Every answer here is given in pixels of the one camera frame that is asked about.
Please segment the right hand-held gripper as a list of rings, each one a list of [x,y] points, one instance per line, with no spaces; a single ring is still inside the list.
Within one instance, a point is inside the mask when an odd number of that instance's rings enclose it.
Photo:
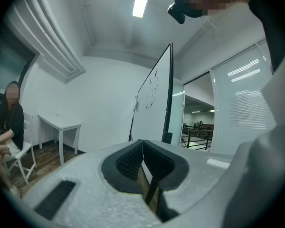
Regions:
[[[276,125],[251,143],[223,228],[285,228],[285,57],[262,94]]]

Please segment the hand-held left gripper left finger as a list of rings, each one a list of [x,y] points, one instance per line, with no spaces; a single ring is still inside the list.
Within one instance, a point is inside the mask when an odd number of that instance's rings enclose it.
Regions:
[[[155,228],[143,200],[141,140],[82,154],[38,181],[23,197],[36,228]]]

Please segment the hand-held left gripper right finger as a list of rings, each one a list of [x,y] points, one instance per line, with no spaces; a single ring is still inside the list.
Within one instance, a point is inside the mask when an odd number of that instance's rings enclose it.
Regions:
[[[228,155],[145,140],[143,154],[160,190],[161,222],[223,222],[245,169],[248,143]]]

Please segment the black-framed rolling whiteboard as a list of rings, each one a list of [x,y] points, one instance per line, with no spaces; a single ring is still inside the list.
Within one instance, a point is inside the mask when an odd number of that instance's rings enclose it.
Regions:
[[[136,96],[129,140],[171,143],[173,43],[169,43]]]

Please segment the black metal railing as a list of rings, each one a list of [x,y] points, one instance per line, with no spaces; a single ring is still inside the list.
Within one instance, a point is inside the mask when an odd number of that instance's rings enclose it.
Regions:
[[[213,138],[213,124],[195,123],[193,126],[183,124],[180,147],[210,151]]]

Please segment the frosted glass door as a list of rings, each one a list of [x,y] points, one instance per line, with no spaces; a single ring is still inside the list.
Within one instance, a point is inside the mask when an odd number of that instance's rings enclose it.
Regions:
[[[179,146],[181,142],[183,117],[184,117],[184,103],[185,101],[185,90],[184,85],[180,80],[173,79],[173,90],[172,90],[172,104],[171,104],[171,115],[169,124],[169,133],[172,134],[171,145]]]

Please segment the frosted glass partition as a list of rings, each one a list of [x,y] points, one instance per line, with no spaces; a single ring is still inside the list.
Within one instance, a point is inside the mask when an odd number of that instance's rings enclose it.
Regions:
[[[276,124],[261,93],[273,76],[267,41],[214,67],[212,74],[216,103],[213,151],[235,154],[240,144]]]

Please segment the small white table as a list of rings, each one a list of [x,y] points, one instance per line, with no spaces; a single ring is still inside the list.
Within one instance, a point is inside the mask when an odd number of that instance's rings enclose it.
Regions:
[[[51,126],[58,133],[54,133],[54,143],[58,141],[60,165],[64,165],[64,132],[75,129],[75,139],[73,142],[74,154],[78,154],[79,132],[81,123],[77,120],[68,119],[58,114],[38,114],[38,145],[42,150],[42,127],[41,123],[44,122]]]

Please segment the white wooden chair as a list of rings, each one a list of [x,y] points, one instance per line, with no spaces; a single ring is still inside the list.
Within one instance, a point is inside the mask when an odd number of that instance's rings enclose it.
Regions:
[[[7,174],[10,176],[10,171],[14,167],[18,167],[22,177],[25,181],[25,183],[29,184],[29,178],[31,177],[33,171],[37,168],[37,163],[34,155],[34,149],[32,145],[32,127],[33,127],[33,115],[24,113],[24,142],[23,142],[23,148],[22,150],[16,154],[16,157],[13,158],[13,163],[8,167],[6,165],[5,159],[3,159],[3,165],[7,172]],[[22,166],[21,158],[28,153],[28,151],[31,150],[31,156],[33,160],[33,164],[30,168],[25,168]]]

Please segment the black-framed window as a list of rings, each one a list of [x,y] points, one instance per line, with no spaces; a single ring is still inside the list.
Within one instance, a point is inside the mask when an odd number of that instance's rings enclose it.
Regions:
[[[0,101],[9,83],[15,81],[21,86],[35,56],[19,40],[0,36]]]

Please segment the person's black clothing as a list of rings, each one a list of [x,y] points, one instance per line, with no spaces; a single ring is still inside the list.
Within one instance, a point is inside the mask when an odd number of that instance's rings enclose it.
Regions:
[[[249,0],[250,11],[261,21],[273,71],[285,57],[285,0]]]

